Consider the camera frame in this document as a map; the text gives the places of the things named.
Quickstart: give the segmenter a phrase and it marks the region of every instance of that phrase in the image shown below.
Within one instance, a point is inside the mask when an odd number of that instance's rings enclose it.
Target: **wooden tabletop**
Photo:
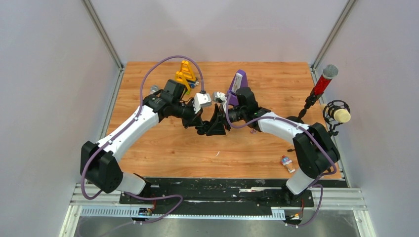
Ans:
[[[139,87],[144,74],[155,62],[128,63],[113,110],[108,133],[123,123],[139,105]],[[282,117],[297,116],[304,100],[313,88],[307,63],[198,63],[204,75],[205,90],[226,92],[235,73],[247,73],[249,87],[259,106]],[[180,62],[164,63],[147,78],[143,95],[152,85],[163,88],[173,79]],[[200,91],[193,89],[190,96]],[[203,120],[209,120],[213,105],[204,108]],[[317,103],[303,118],[306,124],[324,124]],[[232,129],[225,136],[199,136],[193,127],[183,128],[181,119],[166,118],[147,131],[124,155],[123,171],[151,177],[211,177],[211,178],[289,178],[281,165],[281,156],[288,156],[298,168],[295,152],[287,152],[292,144],[271,134],[251,134],[248,127]],[[339,170],[328,178],[341,178]]]

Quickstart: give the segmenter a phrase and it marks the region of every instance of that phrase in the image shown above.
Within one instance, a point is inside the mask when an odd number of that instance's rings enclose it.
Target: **microphone head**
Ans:
[[[338,109],[333,113],[333,118],[340,123],[346,123],[351,120],[351,114],[346,109]]]
[[[337,76],[338,72],[339,69],[337,69],[337,66],[329,64],[323,69],[323,77],[326,79],[333,79]]]

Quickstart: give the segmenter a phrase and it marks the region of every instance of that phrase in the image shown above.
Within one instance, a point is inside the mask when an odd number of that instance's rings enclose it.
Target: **worn black surface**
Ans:
[[[294,202],[287,204],[280,189],[286,179],[201,179],[201,178],[146,178],[154,188],[151,194],[156,197],[173,194],[182,195],[184,201],[172,214],[189,215],[271,215],[272,206],[300,207],[301,199],[306,207],[313,207],[311,191],[306,190]],[[324,187],[347,187],[342,180],[321,180]],[[239,189],[252,187],[277,187],[263,191],[240,192]],[[164,214],[177,202],[178,198],[157,201],[153,213]],[[140,201],[125,195],[122,204],[151,203]]]

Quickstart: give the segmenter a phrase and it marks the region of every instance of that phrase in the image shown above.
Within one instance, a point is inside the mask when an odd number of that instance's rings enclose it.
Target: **wooden table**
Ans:
[[[113,110],[108,133],[124,122],[139,105],[139,87],[144,74],[154,62],[128,63]],[[238,69],[247,73],[249,87],[259,106],[287,117],[298,115],[304,100],[313,88],[307,63],[198,63],[204,75],[205,90],[226,92]],[[163,88],[173,79],[180,62],[164,63],[147,78],[143,95],[152,85]],[[190,96],[200,91],[193,89]],[[213,106],[204,109],[203,120],[209,120]],[[319,104],[303,118],[307,124],[324,124]],[[286,155],[298,168],[292,144],[271,134],[250,133],[248,127],[232,129],[225,136],[199,136],[193,127],[184,129],[181,119],[167,118],[147,131],[125,154],[121,169],[151,177],[211,177],[211,178],[289,178],[281,165]],[[339,170],[328,178],[341,178]]]

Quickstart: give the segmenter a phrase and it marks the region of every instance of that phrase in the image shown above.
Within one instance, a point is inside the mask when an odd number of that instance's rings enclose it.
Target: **toy figure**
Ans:
[[[286,156],[282,156],[281,163],[283,166],[285,166],[288,169],[288,172],[290,174],[295,171],[294,166],[293,166],[293,161],[290,158]]]

